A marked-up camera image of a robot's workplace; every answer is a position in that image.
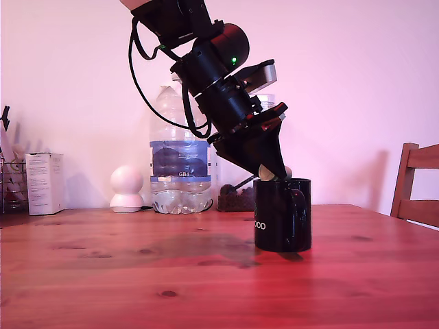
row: white round device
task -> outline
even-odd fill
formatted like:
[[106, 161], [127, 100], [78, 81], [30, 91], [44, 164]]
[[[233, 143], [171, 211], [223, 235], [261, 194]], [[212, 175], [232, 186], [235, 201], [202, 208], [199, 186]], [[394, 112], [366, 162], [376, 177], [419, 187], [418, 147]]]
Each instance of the white round device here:
[[139, 192], [143, 186], [140, 172], [131, 166], [122, 166], [111, 175], [111, 186], [115, 196], [111, 199], [110, 208], [114, 212], [136, 212], [143, 206]]

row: robotic arm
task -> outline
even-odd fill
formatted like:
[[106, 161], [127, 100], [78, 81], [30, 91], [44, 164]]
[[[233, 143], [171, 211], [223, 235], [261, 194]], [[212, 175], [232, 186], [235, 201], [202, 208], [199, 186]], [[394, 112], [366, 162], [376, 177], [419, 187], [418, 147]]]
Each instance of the robotic arm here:
[[[250, 44], [242, 29], [223, 21], [211, 22], [203, 0], [121, 0], [131, 10], [134, 43], [146, 60], [160, 49], [176, 61], [171, 72], [182, 80], [183, 103], [189, 129], [199, 138], [208, 138], [218, 156], [259, 175], [260, 170], [284, 179], [278, 135], [287, 106], [284, 103], [262, 111], [255, 93], [276, 81], [274, 61], [268, 60], [232, 74], [248, 58]], [[161, 45], [149, 57], [137, 34], [144, 24]], [[172, 49], [194, 40], [192, 50], [178, 57]], [[189, 93], [207, 117], [208, 130], [202, 134], [193, 122]], [[210, 136], [211, 124], [218, 133]]]

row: plastic water bottle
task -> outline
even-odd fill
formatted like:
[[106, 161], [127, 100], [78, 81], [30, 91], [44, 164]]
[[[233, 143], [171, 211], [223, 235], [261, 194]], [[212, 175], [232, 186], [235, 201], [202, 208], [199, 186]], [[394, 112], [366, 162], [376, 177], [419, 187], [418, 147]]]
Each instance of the plastic water bottle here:
[[[156, 109], [165, 118], [187, 126], [182, 97], [171, 86], [162, 86]], [[205, 117], [193, 108], [194, 121]], [[190, 130], [152, 115], [150, 127], [152, 206], [163, 214], [190, 214], [206, 210], [211, 200], [210, 145]]]

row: black mug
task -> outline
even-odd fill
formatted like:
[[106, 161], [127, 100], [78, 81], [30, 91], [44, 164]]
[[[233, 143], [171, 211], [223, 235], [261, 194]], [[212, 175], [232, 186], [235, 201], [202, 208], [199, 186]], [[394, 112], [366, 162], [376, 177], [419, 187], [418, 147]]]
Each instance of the black mug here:
[[253, 183], [254, 244], [269, 252], [311, 248], [311, 180]]

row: black cable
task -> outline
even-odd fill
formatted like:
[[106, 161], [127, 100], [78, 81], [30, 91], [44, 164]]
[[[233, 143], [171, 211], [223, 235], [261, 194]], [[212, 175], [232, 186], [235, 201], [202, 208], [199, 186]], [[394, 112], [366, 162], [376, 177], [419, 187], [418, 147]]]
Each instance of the black cable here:
[[182, 96], [183, 96], [183, 106], [185, 107], [187, 125], [189, 126], [189, 129], [191, 130], [192, 134], [194, 134], [198, 138], [209, 137], [212, 132], [212, 120], [210, 120], [210, 118], [207, 118], [207, 131], [205, 134], [198, 131], [197, 127], [195, 126], [195, 121], [193, 120], [191, 102], [189, 101], [189, 88], [187, 86], [186, 80], [182, 81]]
[[134, 39], [134, 43], [136, 44], [136, 48], [139, 51], [140, 55], [145, 59], [145, 60], [153, 60], [156, 56], [157, 56], [157, 52], [160, 48], [160, 46], [157, 46], [154, 49], [154, 53], [152, 54], [151, 57], [148, 56], [148, 54], [146, 53], [146, 51], [144, 50], [144, 48], [142, 47], [142, 44], [140, 42], [140, 38], [139, 38], [139, 33], [137, 31], [137, 24], [139, 23], [139, 20], [136, 19], [135, 17], [132, 19], [132, 30], [131, 30], [131, 37], [133, 37]]
[[[129, 62], [129, 64], [130, 64], [130, 71], [131, 71], [132, 79], [133, 79], [133, 81], [134, 81], [134, 84], [136, 85], [136, 88], [137, 88], [138, 92], [140, 93], [140, 96], [142, 96], [142, 99], [144, 100], [144, 102], [146, 103], [146, 105], [148, 105], [148, 107], [150, 108], [150, 110], [151, 110], [156, 116], [158, 116], [160, 119], [164, 120], [165, 122], [167, 122], [167, 123], [169, 123], [169, 124], [171, 124], [171, 125], [175, 125], [176, 127], [179, 127], [179, 128], [182, 128], [182, 129], [188, 129], [188, 130], [191, 130], [191, 128], [188, 127], [188, 126], [180, 125], [180, 124], [178, 124], [178, 123], [175, 123], [175, 122], [172, 122], [172, 121], [166, 119], [163, 115], [161, 115], [160, 113], [158, 113], [158, 112], [152, 107], [151, 103], [147, 100], [145, 94], [143, 94], [142, 88], [140, 87], [139, 82], [137, 81], [136, 73], [134, 72], [134, 65], [133, 65], [133, 63], [132, 63], [132, 48], [133, 48], [133, 45], [134, 45], [134, 43], [135, 43], [135, 40], [139, 38], [139, 35], [137, 34], [137, 29], [134, 28], [134, 26], [137, 26], [137, 24], [134, 22], [134, 19], [133, 19], [133, 30], [132, 30], [132, 32], [131, 32], [130, 44], [129, 44], [129, 46], [128, 46], [128, 62]], [[149, 60], [154, 59], [154, 58], [157, 56], [157, 51], [158, 51], [159, 49], [163, 51], [163, 46], [158, 46], [158, 47], [155, 48], [153, 55], [150, 57], [150, 56], [148, 56], [148, 55], [146, 54], [145, 50], [144, 50], [143, 47], [141, 46], [140, 41], [139, 41], [139, 46], [140, 46], [140, 48], [137, 48], [137, 50], [139, 50], [139, 53], [141, 53], [142, 57], [145, 58], [146, 60], [148, 60], [147, 58], [149, 58]], [[202, 128], [206, 127], [207, 125], [209, 125], [209, 122], [210, 122], [210, 121], [207, 120], [206, 123], [205, 123], [204, 125], [201, 125], [200, 127], [196, 127], [196, 129], [202, 129]]]
[[211, 205], [209, 206], [209, 207], [207, 207], [206, 209], [204, 209], [202, 212], [204, 212], [204, 211], [208, 211], [210, 208], [212, 208], [212, 206], [213, 206], [213, 199], [211, 199]]

